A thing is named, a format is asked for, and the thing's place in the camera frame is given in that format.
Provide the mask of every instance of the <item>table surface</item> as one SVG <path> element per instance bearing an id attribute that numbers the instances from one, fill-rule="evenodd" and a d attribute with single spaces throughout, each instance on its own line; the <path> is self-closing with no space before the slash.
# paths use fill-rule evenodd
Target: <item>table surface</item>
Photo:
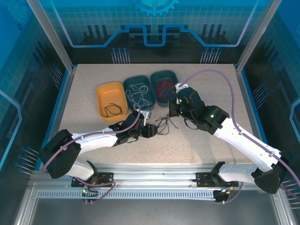
<path id="1" fill-rule="evenodd" d="M 79 64 L 74 76 L 60 129 L 71 133 L 87 133 L 101 130 L 112 123 L 98 114 L 96 89 L 109 82 L 122 83 L 135 75 L 150 75 L 161 70 L 172 70 L 179 82 L 202 69 L 217 69 L 226 74 L 232 82 L 235 94 L 235 115 L 237 122 L 252 133 L 245 103 L 232 64 Z M 189 83 L 198 91 L 206 105 L 217 105 L 231 114 L 231 93 L 225 79 L 219 74 L 206 72 Z M 151 119 L 154 123 L 168 114 L 168 108 L 155 104 Z M 189 129 L 180 117 L 172 118 L 168 135 L 140 138 L 113 148 L 100 148 L 84 153 L 80 158 L 93 163 L 251 163 L 245 155 L 225 141 L 207 132 Z"/>

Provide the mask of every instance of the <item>enclosure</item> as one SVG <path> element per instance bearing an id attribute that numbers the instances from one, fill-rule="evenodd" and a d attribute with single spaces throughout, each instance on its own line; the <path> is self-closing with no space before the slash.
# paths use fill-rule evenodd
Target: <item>enclosure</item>
<path id="1" fill-rule="evenodd" d="M 211 188 L 197 188 L 195 173 L 220 161 L 252 161 L 180 117 L 168 135 L 80 156 L 117 184 L 93 205 L 84 204 L 72 178 L 42 172 L 39 158 L 59 130 L 104 129 L 124 120 L 136 101 L 157 125 L 169 101 L 160 80 L 176 84 L 212 69 L 231 81 L 237 122 L 291 152 L 299 174 L 299 10 L 293 0 L 0 0 L 1 224 L 299 224 L 300 202 L 281 189 L 270 195 L 246 183 L 228 205 L 196 200 Z M 101 85 L 112 82 L 122 84 L 112 86 L 121 95 L 103 97 L 111 90 Z M 147 91 L 135 90 L 141 83 Z M 188 84 L 231 114 L 231 92 L 218 74 Z M 120 113 L 102 109 L 117 98 Z M 290 174 L 283 186 L 299 194 Z"/>

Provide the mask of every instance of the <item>orange bin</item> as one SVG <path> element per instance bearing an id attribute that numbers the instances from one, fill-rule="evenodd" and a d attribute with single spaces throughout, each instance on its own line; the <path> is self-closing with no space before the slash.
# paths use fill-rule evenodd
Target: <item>orange bin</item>
<path id="1" fill-rule="evenodd" d="M 127 101 L 123 85 L 112 82 L 100 85 L 96 91 L 100 116 L 108 122 L 123 120 L 127 116 Z"/>

